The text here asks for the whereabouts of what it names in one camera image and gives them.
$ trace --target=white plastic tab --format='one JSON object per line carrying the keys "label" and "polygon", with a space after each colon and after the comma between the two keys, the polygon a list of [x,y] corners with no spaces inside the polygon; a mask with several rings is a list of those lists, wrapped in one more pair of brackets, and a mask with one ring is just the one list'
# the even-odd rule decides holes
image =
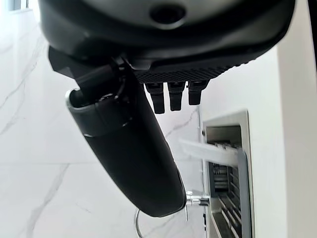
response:
{"label": "white plastic tab", "polygon": [[238,150],[226,146],[215,146],[180,139],[183,151],[193,158],[214,164],[238,167]]}

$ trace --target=metal ring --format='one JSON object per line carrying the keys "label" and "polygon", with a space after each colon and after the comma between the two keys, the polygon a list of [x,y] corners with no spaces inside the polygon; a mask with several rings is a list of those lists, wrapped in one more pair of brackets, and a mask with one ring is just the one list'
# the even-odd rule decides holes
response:
{"label": "metal ring", "polygon": [[134,227],[135,231],[137,232],[138,238],[143,238],[140,227],[139,227],[139,214],[140,214],[140,209],[137,209],[135,212],[135,217],[134,217]]}

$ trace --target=circular hole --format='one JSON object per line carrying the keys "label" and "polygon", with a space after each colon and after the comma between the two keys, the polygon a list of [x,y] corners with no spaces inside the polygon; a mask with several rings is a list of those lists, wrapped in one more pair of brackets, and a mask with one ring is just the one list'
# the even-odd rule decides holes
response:
{"label": "circular hole", "polygon": [[160,5],[151,10],[151,18],[153,21],[159,24],[173,24],[186,15],[186,10],[182,6],[178,5]]}

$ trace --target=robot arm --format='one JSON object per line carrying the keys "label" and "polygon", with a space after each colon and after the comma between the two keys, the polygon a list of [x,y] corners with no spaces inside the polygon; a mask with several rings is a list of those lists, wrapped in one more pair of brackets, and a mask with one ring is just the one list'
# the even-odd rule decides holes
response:
{"label": "robot arm", "polygon": [[155,113],[200,103],[209,81],[255,60],[286,34],[295,0],[39,0],[54,71],[80,90],[67,106],[122,192],[162,217],[186,194]]}

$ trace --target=marble wall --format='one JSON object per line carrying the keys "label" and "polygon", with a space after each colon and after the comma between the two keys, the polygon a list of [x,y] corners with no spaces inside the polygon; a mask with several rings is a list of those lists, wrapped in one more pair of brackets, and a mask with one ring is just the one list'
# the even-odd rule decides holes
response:
{"label": "marble wall", "polygon": [[[0,237],[136,237],[134,205],[115,186],[81,136],[64,101],[74,81],[51,70],[48,44],[32,11],[0,19]],[[202,163],[179,138],[199,140],[188,106],[158,115],[187,190],[203,191]],[[202,208],[155,219],[140,215],[147,238],[203,238]]]}

